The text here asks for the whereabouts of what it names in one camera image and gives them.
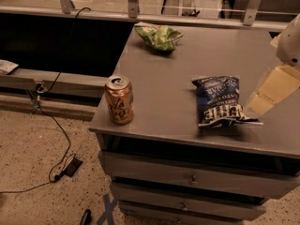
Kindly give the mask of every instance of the cabinet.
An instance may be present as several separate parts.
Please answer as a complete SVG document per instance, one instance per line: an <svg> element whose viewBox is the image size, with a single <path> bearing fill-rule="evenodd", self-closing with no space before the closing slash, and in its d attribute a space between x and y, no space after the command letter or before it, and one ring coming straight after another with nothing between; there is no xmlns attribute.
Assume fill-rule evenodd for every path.
<svg viewBox="0 0 300 225"><path fill-rule="evenodd" d="M134 118L115 125L103 98L91 123L112 195L133 216L191 225L254 220L268 199L300 185L300 139L293 135L299 97L262 117L263 127L198 129L191 77L240 74L243 104L279 61L263 31L176 29L185 35L170 54L131 33L114 73L132 82Z"/></svg>

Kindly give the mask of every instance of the drawer handle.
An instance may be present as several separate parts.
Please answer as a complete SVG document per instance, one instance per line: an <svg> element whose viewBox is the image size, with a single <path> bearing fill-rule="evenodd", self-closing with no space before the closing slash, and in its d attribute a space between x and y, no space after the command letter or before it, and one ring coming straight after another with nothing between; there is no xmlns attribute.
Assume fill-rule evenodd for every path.
<svg viewBox="0 0 300 225"><path fill-rule="evenodd" d="M198 186L198 182L196 181L196 176L192 175L191 180L188 182L191 186Z"/></svg>
<svg viewBox="0 0 300 225"><path fill-rule="evenodd" d="M185 202L182 202L181 204L182 204L181 210L186 212L188 210L187 204Z"/></svg>

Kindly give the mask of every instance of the drawer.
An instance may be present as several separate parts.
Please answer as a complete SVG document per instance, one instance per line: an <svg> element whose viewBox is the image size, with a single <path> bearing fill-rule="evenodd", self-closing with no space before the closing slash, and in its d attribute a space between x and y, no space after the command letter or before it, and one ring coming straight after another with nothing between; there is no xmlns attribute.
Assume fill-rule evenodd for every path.
<svg viewBox="0 0 300 225"><path fill-rule="evenodd" d="M145 205L135 202L119 202L120 210L128 215L142 216L148 218L156 218L162 220L169 220L178 224L189 224L189 225L242 225L244 224L241 220L208 216L202 214L196 214L191 212L178 212L173 209L166 209L159 206Z"/></svg>
<svg viewBox="0 0 300 225"><path fill-rule="evenodd" d="M299 185L298 177L100 152L106 174L162 184L279 199Z"/></svg>
<svg viewBox="0 0 300 225"><path fill-rule="evenodd" d="M183 212L203 213L241 220L254 220L265 213L265 209L261 206L186 194L173 191L171 187L161 190L151 186L141 187L115 182L112 183L111 187L112 194L117 200L163 206Z"/></svg>

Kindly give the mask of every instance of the floor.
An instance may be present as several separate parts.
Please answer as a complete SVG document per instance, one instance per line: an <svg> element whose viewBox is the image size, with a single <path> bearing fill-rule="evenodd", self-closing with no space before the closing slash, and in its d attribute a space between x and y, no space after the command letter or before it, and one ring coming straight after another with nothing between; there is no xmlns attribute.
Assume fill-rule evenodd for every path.
<svg viewBox="0 0 300 225"><path fill-rule="evenodd" d="M74 0L77 8L126 12L126 0ZM163 0L141 0L142 13L159 14ZM220 0L195 0L199 17L217 17ZM0 0L0 5L59 8L59 0ZM174 225L171 222L122 214L110 192L110 178L99 162L99 146L89 122L95 107L42 101L69 136L67 157L75 154L82 166L72 176L49 182L49 172L68 148L59 126L40 111L32 113L28 98L0 95L0 224L80 224L83 212L92 212L91 225ZM62 169L54 169L51 177ZM299 225L300 188L281 200L270 200L267 213L246 225Z"/></svg>

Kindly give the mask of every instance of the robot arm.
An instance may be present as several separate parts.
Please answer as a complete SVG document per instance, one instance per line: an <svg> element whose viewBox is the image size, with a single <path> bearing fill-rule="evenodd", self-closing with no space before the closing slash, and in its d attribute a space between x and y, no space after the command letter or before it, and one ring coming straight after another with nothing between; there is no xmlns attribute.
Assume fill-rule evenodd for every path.
<svg viewBox="0 0 300 225"><path fill-rule="evenodd" d="M287 65L300 68L300 14L281 33L277 57Z"/></svg>

